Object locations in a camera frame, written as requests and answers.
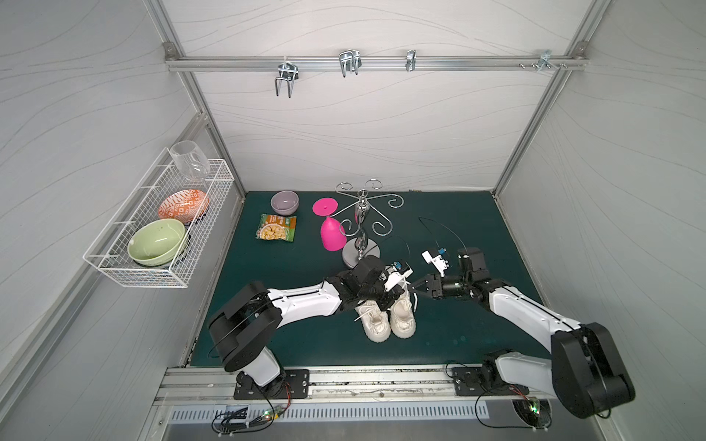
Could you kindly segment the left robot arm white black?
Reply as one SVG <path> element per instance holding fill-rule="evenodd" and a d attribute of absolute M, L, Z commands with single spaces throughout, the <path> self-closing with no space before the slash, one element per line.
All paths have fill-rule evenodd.
<path fill-rule="evenodd" d="M 281 377 L 282 367 L 268 344 L 285 325 L 353 310 L 366 302 L 385 311 L 403 295 L 413 270 L 406 262 L 385 264 L 375 255 L 354 268 L 303 288 L 278 290 L 254 281 L 241 288 L 207 321 L 215 354 L 227 372 L 244 371 L 259 387 Z"/>

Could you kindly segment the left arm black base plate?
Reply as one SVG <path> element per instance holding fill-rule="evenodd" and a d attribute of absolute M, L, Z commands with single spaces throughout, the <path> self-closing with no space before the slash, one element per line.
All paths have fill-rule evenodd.
<path fill-rule="evenodd" d="M 309 386 L 309 369 L 284 369 L 266 386 L 258 386 L 251 376 L 240 372 L 236 377 L 233 398 L 236 401 L 303 400 L 309 395 Z"/>

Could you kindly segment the white shoelace of shoe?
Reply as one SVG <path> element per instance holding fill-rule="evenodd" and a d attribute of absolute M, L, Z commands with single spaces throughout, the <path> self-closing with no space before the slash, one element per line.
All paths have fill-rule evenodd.
<path fill-rule="evenodd" d="M 414 287 L 412 283 L 406 282 L 406 290 L 409 294 L 410 297 L 410 302 L 412 304 L 412 311 L 416 312 L 417 311 L 417 305 L 418 305 L 418 295 L 417 295 L 417 290 Z"/>
<path fill-rule="evenodd" d="M 378 306 L 373 306 L 369 304 L 362 304 L 358 306 L 355 311 L 358 314 L 356 322 L 360 320 L 374 321 L 377 320 L 379 315 L 381 314 L 381 311 Z"/>

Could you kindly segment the white knit sneaker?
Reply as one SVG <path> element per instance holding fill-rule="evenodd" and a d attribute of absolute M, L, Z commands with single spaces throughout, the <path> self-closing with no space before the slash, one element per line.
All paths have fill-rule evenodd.
<path fill-rule="evenodd" d="M 379 307 L 379 305 L 376 301 L 365 301 L 362 304 L 369 304 L 369 305 Z M 366 334 L 367 338 L 369 338 L 369 340 L 373 341 L 373 343 L 377 343 L 377 344 L 380 344 L 380 343 L 386 341 L 392 333 L 388 313 L 386 311 L 383 311 L 380 307 L 379 307 L 379 309 L 381 311 L 381 314 L 379 315 L 377 320 L 374 320 L 374 321 L 360 320 L 362 327 L 363 327 L 363 331 Z"/>
<path fill-rule="evenodd" d="M 408 288 L 406 286 L 400 286 L 400 288 L 403 290 L 402 294 L 390 308 L 391 329 L 398 338 L 409 339 L 417 330 L 415 304 L 410 298 Z"/>

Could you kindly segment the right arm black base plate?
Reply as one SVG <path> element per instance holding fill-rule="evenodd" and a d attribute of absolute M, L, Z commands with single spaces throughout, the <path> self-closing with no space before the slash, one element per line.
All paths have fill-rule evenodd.
<path fill-rule="evenodd" d="M 481 393 L 491 396 L 521 396 L 530 393 L 525 386 L 502 380 L 493 364 L 446 367 L 445 374 L 452 380 L 457 396 L 480 396 Z"/>

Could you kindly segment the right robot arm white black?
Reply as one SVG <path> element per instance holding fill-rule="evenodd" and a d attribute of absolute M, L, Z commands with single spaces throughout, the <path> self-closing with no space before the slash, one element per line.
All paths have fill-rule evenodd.
<path fill-rule="evenodd" d="M 494 279 L 478 248 L 459 250 L 457 276 L 449 275 L 444 250 L 425 251 L 422 257 L 436 271 L 415 282 L 414 292 L 434 300 L 474 301 L 513 323 L 549 353 L 548 358 L 536 358 L 508 349 L 494 352 L 481 368 L 485 389 L 517 385 L 541 391 L 581 419 L 635 399 L 634 384 L 608 328 L 563 316 Z"/>

